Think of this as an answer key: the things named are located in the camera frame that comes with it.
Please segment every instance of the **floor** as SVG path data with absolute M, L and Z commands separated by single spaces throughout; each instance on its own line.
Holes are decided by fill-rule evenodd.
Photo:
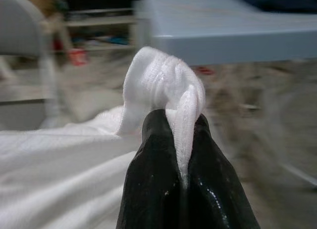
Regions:
M 58 57 L 57 78 L 62 111 L 59 124 L 62 126 L 69 122 L 83 122 L 105 109 L 121 105 L 123 81 L 132 57 L 133 53 L 130 51 L 90 53 L 89 63 L 81 67 L 73 66 L 63 56 Z M 271 66 L 277 70 L 274 79 L 281 79 L 283 82 L 289 73 L 294 76 L 292 69 L 304 69 L 309 72 L 317 68 L 317 62 L 280 62 Z M 17 78 L 0 83 L 1 100 L 41 96 L 40 79 L 35 71 L 34 62 L 27 61 L 15 68 Z M 245 133 L 233 124 L 234 107 L 228 105 L 229 101 L 226 101 L 225 95 L 220 96 L 218 102 L 210 100 L 210 85 L 215 82 L 214 76 L 200 72 L 197 74 L 207 90 L 207 106 L 204 113 L 212 127 L 219 130 L 217 136 L 213 128 L 211 133 L 216 141 L 216 138 L 221 139 L 221 148 L 235 167 L 261 228 L 317 228 L 316 189 L 276 166 L 274 156 L 256 137 L 252 137 L 250 144 L 243 146 L 241 152 L 241 146 L 239 149 L 237 146 Z M 316 96 L 312 92 L 310 95 L 299 97 L 288 107 L 289 111 L 286 111 L 284 119 L 290 129 L 287 142 L 291 160 L 315 177 Z

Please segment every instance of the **shiny black material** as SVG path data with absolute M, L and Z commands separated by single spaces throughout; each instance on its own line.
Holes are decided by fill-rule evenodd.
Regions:
M 180 175 L 164 110 L 146 117 L 142 140 L 127 171 L 116 228 L 177 229 Z
M 188 174 L 191 229 L 260 228 L 235 170 L 213 141 L 203 115 L 195 124 Z

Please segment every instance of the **white towel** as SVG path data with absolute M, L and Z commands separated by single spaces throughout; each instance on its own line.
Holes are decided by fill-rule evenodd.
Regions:
M 183 177 L 203 85 L 180 59 L 141 49 L 128 70 L 124 106 L 83 124 L 0 133 L 1 229 L 112 229 L 145 116 L 164 108 Z

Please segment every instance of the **gray chair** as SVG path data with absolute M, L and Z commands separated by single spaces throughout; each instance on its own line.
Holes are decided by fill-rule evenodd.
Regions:
M 44 25 L 44 16 L 28 0 L 0 0 L 0 55 L 36 57 L 44 92 L 42 99 L 0 103 L 0 124 L 7 130 L 56 125 L 59 107 L 52 40 Z

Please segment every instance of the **white cloth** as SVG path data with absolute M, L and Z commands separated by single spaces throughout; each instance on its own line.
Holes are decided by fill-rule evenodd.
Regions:
M 1 229 L 115 228 L 140 126 L 154 109 L 166 109 L 179 169 L 187 174 L 194 123 L 205 103 L 191 69 L 145 47 L 128 70 L 123 98 L 123 107 L 83 124 L 0 133 Z

